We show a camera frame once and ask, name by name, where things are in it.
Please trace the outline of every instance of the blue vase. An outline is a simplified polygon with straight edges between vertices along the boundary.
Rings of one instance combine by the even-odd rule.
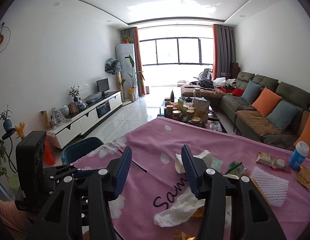
[[[12,122],[10,119],[6,119],[3,122],[3,127],[6,132],[9,132],[12,129]]]

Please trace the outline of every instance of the pink tablecloth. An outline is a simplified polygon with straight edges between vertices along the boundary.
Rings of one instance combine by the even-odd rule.
[[[173,228],[154,224],[154,215],[170,208],[188,183],[185,175],[175,171],[175,153],[180,154],[188,144],[193,155],[208,150],[223,160],[221,172],[238,160],[251,172],[255,166],[289,181],[287,196],[282,207],[272,207],[288,240],[296,240],[310,221],[310,193],[291,174],[274,171],[256,163],[258,152],[289,158],[292,152],[282,150],[243,137],[197,128],[166,118],[155,119],[107,143],[77,160],[74,165],[82,169],[106,167],[111,159],[118,158],[119,149],[130,146],[133,160],[147,173],[131,164],[127,182],[119,198],[110,202],[114,227],[125,240],[170,240],[175,230],[196,236],[200,221],[191,219]],[[304,165],[310,168],[310,160]]]

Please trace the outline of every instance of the gray-blue pillow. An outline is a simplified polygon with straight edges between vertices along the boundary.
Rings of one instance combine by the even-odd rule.
[[[242,99],[251,105],[255,101],[260,88],[261,85],[258,85],[250,80],[247,87],[245,88],[244,93],[242,94]]]
[[[294,119],[299,109],[286,101],[280,101],[275,109],[266,117],[278,130],[283,132]]]

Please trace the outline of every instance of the blue bottle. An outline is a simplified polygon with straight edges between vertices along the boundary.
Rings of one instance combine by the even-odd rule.
[[[309,147],[307,143],[300,141],[296,144],[294,153],[290,158],[289,165],[292,170],[298,170],[304,159],[308,156]]]

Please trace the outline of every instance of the computer monitor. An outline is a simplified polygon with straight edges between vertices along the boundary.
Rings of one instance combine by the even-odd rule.
[[[97,80],[97,89],[99,92],[102,92],[103,96],[107,95],[107,93],[105,93],[105,91],[110,89],[110,87],[108,85],[108,79],[104,78],[101,80]]]

